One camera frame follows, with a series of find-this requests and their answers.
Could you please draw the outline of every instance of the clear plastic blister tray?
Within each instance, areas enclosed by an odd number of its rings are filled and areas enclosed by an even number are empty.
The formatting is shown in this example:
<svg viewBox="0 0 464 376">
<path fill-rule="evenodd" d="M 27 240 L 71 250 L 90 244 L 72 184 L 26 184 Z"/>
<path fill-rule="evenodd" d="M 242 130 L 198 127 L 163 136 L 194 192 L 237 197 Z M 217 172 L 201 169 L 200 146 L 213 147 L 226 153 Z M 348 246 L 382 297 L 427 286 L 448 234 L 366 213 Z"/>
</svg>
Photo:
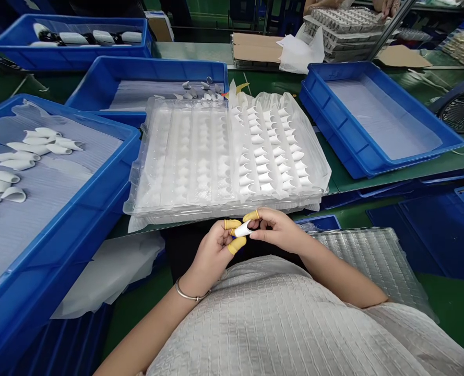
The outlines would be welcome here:
<svg viewBox="0 0 464 376">
<path fill-rule="evenodd" d="M 233 93 L 234 83 L 228 102 L 148 101 L 126 214 L 147 225 L 320 203 L 331 170 L 294 98 Z"/>
<path fill-rule="evenodd" d="M 315 8 L 312 17 L 338 33 L 383 32 L 386 22 L 380 14 L 364 7 L 349 9 Z"/>
</svg>

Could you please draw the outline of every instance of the cardboard sheet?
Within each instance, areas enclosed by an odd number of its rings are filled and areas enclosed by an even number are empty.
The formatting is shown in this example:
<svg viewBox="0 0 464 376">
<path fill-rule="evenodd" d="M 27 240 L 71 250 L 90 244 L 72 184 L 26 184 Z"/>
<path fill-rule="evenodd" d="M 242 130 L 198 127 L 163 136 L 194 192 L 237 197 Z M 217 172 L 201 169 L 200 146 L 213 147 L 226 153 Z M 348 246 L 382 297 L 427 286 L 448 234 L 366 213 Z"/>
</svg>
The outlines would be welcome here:
<svg viewBox="0 0 464 376">
<path fill-rule="evenodd" d="M 246 61 L 279 63 L 282 47 L 277 44 L 282 37 L 255 34 L 233 34 L 233 58 Z"/>
<path fill-rule="evenodd" d="M 385 48 L 378 60 L 391 67 L 424 68 L 432 66 L 432 63 L 427 59 L 402 44 Z"/>
</svg>

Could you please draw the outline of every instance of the plastic bag liner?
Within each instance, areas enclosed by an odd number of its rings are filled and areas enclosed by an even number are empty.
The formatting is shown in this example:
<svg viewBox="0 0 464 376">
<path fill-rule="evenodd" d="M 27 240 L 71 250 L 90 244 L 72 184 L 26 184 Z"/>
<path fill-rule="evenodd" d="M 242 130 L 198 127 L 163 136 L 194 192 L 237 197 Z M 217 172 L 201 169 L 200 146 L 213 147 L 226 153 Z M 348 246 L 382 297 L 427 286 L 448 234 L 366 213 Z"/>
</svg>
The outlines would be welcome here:
<svg viewBox="0 0 464 376">
<path fill-rule="evenodd" d="M 164 246 L 158 231 L 105 240 L 51 318 L 76 319 L 112 304 L 129 284 L 150 275 Z"/>
</svg>

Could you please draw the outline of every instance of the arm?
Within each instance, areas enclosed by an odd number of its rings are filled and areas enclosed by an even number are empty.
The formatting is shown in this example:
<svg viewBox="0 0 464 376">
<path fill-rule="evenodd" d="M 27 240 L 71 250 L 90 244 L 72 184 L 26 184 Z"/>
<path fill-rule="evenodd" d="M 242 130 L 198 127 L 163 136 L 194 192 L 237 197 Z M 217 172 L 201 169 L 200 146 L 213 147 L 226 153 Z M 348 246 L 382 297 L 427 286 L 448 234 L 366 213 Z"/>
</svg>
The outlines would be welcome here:
<svg viewBox="0 0 464 376">
<path fill-rule="evenodd" d="M 217 221 L 202 239 L 194 262 L 180 278 L 181 291 L 189 296 L 203 296 L 221 277 L 246 238 L 232 241 L 230 229 L 240 221 Z M 197 305 L 183 298 L 173 286 L 157 305 L 129 332 L 108 355 L 94 376 L 134 376 L 144 372 L 181 321 Z"/>
<path fill-rule="evenodd" d="M 342 301 L 359 308 L 387 301 L 387 296 L 369 278 L 304 232 L 286 214 L 260 208 L 244 217 L 244 221 L 249 219 L 254 220 L 251 228 L 259 227 L 250 235 L 251 239 L 266 241 L 299 255 L 312 278 Z"/>
</svg>

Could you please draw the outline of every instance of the person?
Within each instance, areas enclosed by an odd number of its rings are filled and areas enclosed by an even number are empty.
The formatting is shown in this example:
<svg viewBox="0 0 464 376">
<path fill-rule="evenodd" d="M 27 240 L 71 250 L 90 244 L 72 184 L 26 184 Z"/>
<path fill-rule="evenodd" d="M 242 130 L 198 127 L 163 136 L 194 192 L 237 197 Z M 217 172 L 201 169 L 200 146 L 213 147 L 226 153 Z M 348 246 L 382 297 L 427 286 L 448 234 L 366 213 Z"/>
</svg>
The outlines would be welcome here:
<svg viewBox="0 0 464 376">
<path fill-rule="evenodd" d="M 272 255 L 226 269 L 246 238 L 230 236 L 240 221 L 217 221 L 96 376 L 464 375 L 464 349 L 428 316 L 390 302 L 286 214 L 259 208 L 249 219 L 253 242 L 296 254 L 306 270 Z"/>
<path fill-rule="evenodd" d="M 307 16 L 314 8 L 349 8 L 354 0 L 306 0 L 303 15 Z M 393 17 L 399 10 L 400 0 L 373 0 L 374 10 L 382 14 L 385 19 Z"/>
</svg>

